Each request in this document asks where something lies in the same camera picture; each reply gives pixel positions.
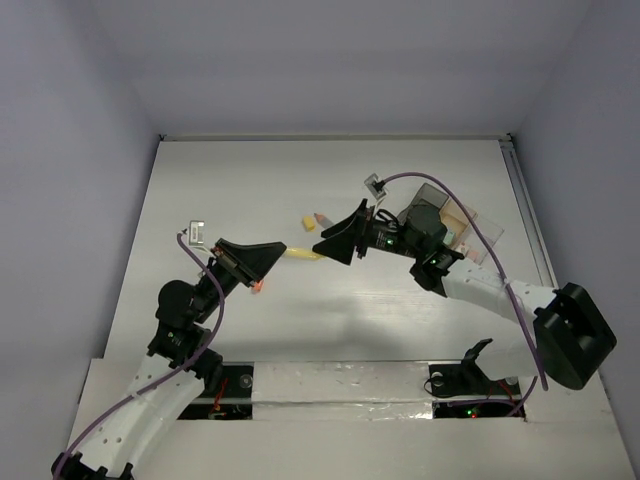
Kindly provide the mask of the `orange highlighter cap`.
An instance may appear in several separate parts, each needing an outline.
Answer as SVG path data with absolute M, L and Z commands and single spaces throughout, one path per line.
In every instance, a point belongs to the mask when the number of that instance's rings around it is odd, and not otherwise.
M 262 291 L 262 289 L 263 289 L 263 285 L 264 285 L 264 282 L 263 282 L 263 281 L 256 282 L 256 283 L 251 287 L 251 291 L 252 291 L 254 294 L 260 293 L 260 292 Z

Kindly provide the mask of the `clear orange-tipped highlighter pen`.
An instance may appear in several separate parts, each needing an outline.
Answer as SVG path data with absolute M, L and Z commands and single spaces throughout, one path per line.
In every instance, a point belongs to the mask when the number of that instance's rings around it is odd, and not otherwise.
M 322 229 L 329 229 L 334 225 L 334 223 L 324 214 L 314 213 L 313 216 L 317 224 Z

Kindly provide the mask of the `yellow highlighter pen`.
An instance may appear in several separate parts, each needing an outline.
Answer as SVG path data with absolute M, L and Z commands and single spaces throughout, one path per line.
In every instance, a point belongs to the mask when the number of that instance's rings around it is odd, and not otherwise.
M 288 247 L 284 254 L 284 258 L 304 261 L 318 261 L 324 259 L 324 256 L 314 252 L 311 249 L 301 247 Z

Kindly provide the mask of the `green highlighter pen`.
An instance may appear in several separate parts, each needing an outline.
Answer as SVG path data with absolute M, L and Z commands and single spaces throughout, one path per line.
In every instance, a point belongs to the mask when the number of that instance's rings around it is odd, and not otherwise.
M 451 245 L 454 242 L 454 240 L 455 240 L 455 232 L 448 230 L 444 237 L 443 243 L 445 245 Z

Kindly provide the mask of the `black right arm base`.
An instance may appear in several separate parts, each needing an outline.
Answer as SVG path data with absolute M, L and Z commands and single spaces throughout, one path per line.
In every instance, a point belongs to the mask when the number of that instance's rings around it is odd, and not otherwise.
M 457 362 L 429 366 L 424 391 L 434 400 L 435 419 L 524 418 L 519 384 L 490 380 L 477 365 L 480 353 L 492 342 L 483 339 Z

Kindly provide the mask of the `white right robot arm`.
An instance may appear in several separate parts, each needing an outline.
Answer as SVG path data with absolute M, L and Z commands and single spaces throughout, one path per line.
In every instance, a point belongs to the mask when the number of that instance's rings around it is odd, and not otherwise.
M 398 223 L 376 219 L 362 202 L 312 249 L 344 265 L 371 249 L 412 259 L 409 272 L 423 290 L 518 324 L 533 338 L 525 348 L 535 368 L 565 388 L 583 389 L 617 344 L 588 291 L 571 282 L 553 289 L 509 280 L 446 246 L 446 233 L 432 205 L 411 207 Z

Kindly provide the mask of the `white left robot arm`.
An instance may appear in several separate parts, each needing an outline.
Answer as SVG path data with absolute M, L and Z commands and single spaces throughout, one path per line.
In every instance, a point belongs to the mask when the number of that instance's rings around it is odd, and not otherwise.
M 271 242 L 238 245 L 220 239 L 207 261 L 184 251 L 202 271 L 196 284 L 167 282 L 158 321 L 141 364 L 122 398 L 86 427 L 54 461 L 55 479 L 133 479 L 185 408 L 217 394 L 223 358 L 212 350 L 226 300 L 239 285 L 262 281 L 286 251 Z

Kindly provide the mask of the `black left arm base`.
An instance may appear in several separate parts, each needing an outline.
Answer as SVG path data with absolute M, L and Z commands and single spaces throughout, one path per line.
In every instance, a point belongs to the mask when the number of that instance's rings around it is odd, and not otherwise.
M 192 401 L 179 420 L 237 421 L 253 418 L 253 362 L 224 363 L 219 386 Z

